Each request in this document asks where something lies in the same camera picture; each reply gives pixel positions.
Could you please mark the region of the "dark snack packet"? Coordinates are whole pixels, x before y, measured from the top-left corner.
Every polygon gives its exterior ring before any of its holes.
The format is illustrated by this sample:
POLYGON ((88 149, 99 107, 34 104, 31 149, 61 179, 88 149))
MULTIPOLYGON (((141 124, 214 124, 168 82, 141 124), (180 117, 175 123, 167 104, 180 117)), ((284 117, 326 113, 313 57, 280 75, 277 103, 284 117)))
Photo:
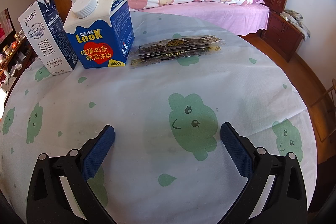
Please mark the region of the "dark snack packet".
POLYGON ((133 47, 128 60, 141 67, 172 59, 206 55, 221 50, 224 40, 214 35, 181 36, 133 47))

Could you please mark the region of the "blue white Look carton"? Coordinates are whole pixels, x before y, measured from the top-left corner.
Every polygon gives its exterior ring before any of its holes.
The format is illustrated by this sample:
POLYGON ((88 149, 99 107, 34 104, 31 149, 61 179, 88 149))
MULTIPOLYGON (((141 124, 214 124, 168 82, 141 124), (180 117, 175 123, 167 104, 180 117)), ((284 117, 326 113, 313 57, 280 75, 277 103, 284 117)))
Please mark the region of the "blue white Look carton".
POLYGON ((71 0, 64 31, 85 69, 124 67, 134 42, 127 0, 71 0))

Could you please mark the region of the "cartoon print tablecloth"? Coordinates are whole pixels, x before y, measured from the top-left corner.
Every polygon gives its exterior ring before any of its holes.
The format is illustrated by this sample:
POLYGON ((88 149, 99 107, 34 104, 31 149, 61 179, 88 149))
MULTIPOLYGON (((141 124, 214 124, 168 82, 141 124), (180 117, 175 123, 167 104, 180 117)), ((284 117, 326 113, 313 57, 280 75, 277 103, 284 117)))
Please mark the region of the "cartoon print tablecloth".
POLYGON ((134 46, 193 35, 214 35, 223 45, 137 68, 78 64, 58 76, 35 60, 1 119, 1 190, 21 218, 38 156, 63 156, 108 124, 116 141, 91 184, 118 223, 217 223, 246 183, 220 140, 224 122, 269 153, 295 153, 312 199, 313 127, 281 68, 199 19, 134 12, 131 20, 134 46))

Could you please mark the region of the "white tall milk carton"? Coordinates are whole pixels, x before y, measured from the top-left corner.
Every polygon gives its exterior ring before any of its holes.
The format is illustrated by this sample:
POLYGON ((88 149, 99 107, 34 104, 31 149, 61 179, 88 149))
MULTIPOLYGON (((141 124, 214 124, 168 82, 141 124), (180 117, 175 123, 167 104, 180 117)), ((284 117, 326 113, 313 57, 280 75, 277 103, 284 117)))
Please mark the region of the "white tall milk carton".
POLYGON ((22 31, 50 74, 74 70, 78 57, 54 0, 37 0, 18 17, 22 31))

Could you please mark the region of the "television under red cloth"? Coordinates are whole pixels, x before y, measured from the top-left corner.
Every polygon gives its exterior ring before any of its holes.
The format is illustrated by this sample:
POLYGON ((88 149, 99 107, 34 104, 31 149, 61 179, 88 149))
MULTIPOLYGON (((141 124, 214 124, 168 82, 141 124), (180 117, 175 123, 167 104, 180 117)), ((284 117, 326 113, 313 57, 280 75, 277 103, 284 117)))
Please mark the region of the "television under red cloth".
POLYGON ((0 42, 4 42, 5 39, 14 31, 14 26, 9 14, 8 9, 4 9, 0 12, 0 42))

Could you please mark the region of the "grey cloth on nightstand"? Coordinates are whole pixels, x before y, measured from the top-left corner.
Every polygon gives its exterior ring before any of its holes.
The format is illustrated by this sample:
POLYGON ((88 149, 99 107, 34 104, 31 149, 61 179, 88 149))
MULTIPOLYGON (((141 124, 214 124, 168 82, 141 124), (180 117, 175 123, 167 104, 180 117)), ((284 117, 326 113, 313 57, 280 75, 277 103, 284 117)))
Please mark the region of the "grey cloth on nightstand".
POLYGON ((285 19, 287 22, 295 26, 302 34, 303 39, 306 41, 307 38, 310 38, 310 30, 306 25, 303 24, 303 16, 293 10, 284 10, 280 12, 280 16, 285 19))

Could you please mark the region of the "wooden bedside table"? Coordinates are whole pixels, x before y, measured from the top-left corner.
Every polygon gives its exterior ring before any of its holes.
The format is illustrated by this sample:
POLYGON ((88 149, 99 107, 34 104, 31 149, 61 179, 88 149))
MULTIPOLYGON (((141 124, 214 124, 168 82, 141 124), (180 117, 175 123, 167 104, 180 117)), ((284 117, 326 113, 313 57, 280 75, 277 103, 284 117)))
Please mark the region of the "wooden bedside table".
POLYGON ((271 11, 261 38, 288 63, 303 40, 303 34, 278 13, 271 11))

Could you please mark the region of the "pink bed sheet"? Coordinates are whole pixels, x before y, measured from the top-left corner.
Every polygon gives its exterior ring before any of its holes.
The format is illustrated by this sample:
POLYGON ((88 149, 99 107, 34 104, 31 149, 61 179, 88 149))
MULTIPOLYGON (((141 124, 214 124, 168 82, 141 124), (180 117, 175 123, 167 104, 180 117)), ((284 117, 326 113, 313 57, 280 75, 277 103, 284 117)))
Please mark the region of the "pink bed sheet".
POLYGON ((143 11, 198 18, 240 36, 266 30, 269 19, 269 8, 261 3, 236 6, 219 2, 189 2, 143 11))

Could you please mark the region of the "wooden tv cabinet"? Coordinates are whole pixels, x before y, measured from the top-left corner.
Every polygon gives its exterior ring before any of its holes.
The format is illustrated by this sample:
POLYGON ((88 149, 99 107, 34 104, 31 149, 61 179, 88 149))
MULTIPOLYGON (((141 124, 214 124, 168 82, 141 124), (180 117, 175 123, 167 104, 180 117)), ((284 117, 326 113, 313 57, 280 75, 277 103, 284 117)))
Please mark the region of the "wooden tv cabinet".
POLYGON ((5 58, 1 65, 1 96, 5 96, 1 99, 3 107, 6 106, 15 84, 36 57, 37 54, 28 39, 24 37, 20 42, 17 42, 17 46, 5 58))

